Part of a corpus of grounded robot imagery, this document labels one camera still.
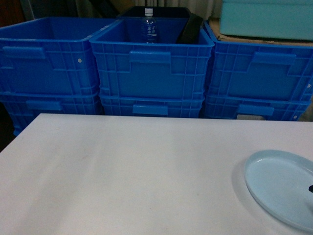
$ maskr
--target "crate handle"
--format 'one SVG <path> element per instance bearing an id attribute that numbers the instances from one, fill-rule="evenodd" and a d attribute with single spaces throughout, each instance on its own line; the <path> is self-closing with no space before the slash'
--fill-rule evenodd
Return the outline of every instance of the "crate handle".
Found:
<path id="1" fill-rule="evenodd" d="M 46 110 L 46 111 L 61 111 L 62 106 L 58 101 L 36 101 L 27 100 L 27 108 L 30 110 Z"/>
<path id="2" fill-rule="evenodd" d="M 45 59 L 42 47 L 3 47 L 6 57 L 18 59 Z"/>
<path id="3" fill-rule="evenodd" d="M 267 53 L 256 51 L 253 54 L 252 62 L 275 65 L 293 65 L 296 57 L 296 54 Z"/>
<path id="4" fill-rule="evenodd" d="M 257 106 L 240 104 L 237 108 L 238 114 L 273 116 L 274 108 L 271 106 Z"/>
<path id="5" fill-rule="evenodd" d="M 167 105 L 133 105 L 133 114 L 168 115 Z"/>
<path id="6" fill-rule="evenodd" d="M 138 63 L 171 63 L 171 53 L 161 51 L 130 51 L 130 61 Z"/>

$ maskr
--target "curtain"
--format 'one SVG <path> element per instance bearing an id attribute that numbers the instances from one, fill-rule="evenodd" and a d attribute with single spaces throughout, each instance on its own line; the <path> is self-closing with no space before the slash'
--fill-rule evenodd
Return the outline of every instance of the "curtain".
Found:
<path id="1" fill-rule="evenodd" d="M 133 0 L 136 6 L 187 7 L 204 19 L 220 17 L 222 0 Z"/>

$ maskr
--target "plastic lid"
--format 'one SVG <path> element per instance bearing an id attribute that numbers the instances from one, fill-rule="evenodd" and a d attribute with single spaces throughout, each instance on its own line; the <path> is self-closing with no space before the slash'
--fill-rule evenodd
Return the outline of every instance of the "plastic lid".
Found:
<path id="1" fill-rule="evenodd" d="M 145 16 L 153 16 L 153 8 L 145 8 Z"/>

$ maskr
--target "stacked crate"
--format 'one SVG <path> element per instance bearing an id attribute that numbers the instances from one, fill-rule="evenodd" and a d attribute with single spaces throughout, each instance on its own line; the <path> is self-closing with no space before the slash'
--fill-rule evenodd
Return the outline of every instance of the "stacked crate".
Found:
<path id="1" fill-rule="evenodd" d="M 89 39 L 112 22 L 50 17 L 0 29 L 0 102 L 15 135 L 39 113 L 102 114 Z"/>
<path id="2" fill-rule="evenodd" d="M 218 23 L 218 19 L 205 22 L 215 47 L 206 78 L 204 116 L 298 120 L 313 93 L 312 44 L 247 38 L 228 41 L 221 38 Z"/>
<path id="3" fill-rule="evenodd" d="M 141 41 L 141 17 L 122 17 L 91 39 L 106 115 L 198 118 L 213 47 L 203 28 L 176 44 L 187 18 L 157 18 L 159 42 Z"/>

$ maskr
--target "water bottle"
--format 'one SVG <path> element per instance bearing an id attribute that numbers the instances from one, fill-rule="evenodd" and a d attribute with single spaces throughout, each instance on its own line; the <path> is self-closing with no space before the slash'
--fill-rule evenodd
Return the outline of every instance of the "water bottle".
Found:
<path id="1" fill-rule="evenodd" d="M 141 22 L 141 38 L 145 43 L 157 43 L 157 22 L 153 18 L 153 8 L 145 8 L 145 18 Z"/>

